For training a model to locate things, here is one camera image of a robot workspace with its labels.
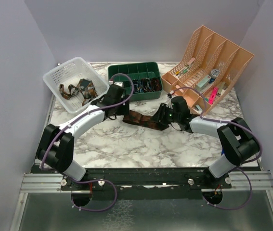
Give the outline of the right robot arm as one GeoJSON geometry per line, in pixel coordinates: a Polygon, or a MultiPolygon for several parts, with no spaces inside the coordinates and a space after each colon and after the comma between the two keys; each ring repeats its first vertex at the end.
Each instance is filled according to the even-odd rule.
{"type": "Polygon", "coordinates": [[[151,121],[166,127],[176,123],[182,131],[208,135],[220,140],[223,154],[204,170],[203,182],[208,188],[215,188],[220,184],[222,176],[261,151],[259,142],[244,119],[237,117],[220,121],[192,114],[181,96],[172,98],[170,107],[162,103],[151,121]]]}

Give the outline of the peach desk organizer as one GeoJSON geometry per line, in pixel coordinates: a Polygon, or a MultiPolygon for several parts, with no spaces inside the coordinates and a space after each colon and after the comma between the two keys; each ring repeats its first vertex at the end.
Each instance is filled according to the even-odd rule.
{"type": "Polygon", "coordinates": [[[162,76],[163,89],[182,96],[192,113],[207,114],[233,89],[253,57],[201,26],[192,34],[179,64],[162,76]]]}

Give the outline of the white plastic basket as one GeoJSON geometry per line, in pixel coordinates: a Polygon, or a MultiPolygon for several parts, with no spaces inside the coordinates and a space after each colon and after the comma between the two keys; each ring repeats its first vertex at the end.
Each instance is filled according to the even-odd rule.
{"type": "Polygon", "coordinates": [[[71,98],[64,97],[63,94],[64,92],[70,94],[69,86],[77,87],[81,80],[84,86],[87,85],[87,83],[93,84],[98,98],[106,94],[109,89],[107,81],[81,57],[70,59],[53,68],[43,76],[43,81],[57,100],[62,104],[65,110],[73,115],[82,112],[90,103],[84,101],[83,94],[80,92],[71,98]]]}

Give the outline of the brown red patterned tie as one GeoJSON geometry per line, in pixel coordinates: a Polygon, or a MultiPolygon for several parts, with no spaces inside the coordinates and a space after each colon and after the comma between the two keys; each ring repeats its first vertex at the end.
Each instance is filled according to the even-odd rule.
{"type": "Polygon", "coordinates": [[[159,130],[159,131],[163,131],[169,128],[169,125],[164,125],[164,124],[155,122],[151,118],[152,118],[151,116],[143,115],[136,111],[129,110],[129,114],[124,115],[122,121],[130,125],[150,128],[150,129],[159,130]]]}

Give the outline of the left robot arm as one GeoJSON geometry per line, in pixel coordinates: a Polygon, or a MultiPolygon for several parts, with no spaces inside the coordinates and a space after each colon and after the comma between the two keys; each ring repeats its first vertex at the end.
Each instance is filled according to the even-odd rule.
{"type": "Polygon", "coordinates": [[[75,141],[95,125],[128,106],[129,96],[125,94],[125,89],[112,84],[105,95],[91,101],[79,115],[59,126],[47,125],[36,152],[36,158],[41,161],[40,168],[48,165],[72,178],[76,189],[85,189],[89,179],[85,175],[86,169],[73,160],[75,141]]]}

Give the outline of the green compartment tray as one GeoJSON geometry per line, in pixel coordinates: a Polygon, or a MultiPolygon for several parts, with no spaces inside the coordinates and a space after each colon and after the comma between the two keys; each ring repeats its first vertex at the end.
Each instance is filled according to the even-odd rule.
{"type": "Polygon", "coordinates": [[[122,82],[130,101],[147,101],[160,98],[163,90],[161,75],[156,62],[117,64],[108,67],[108,78],[122,82]]]}

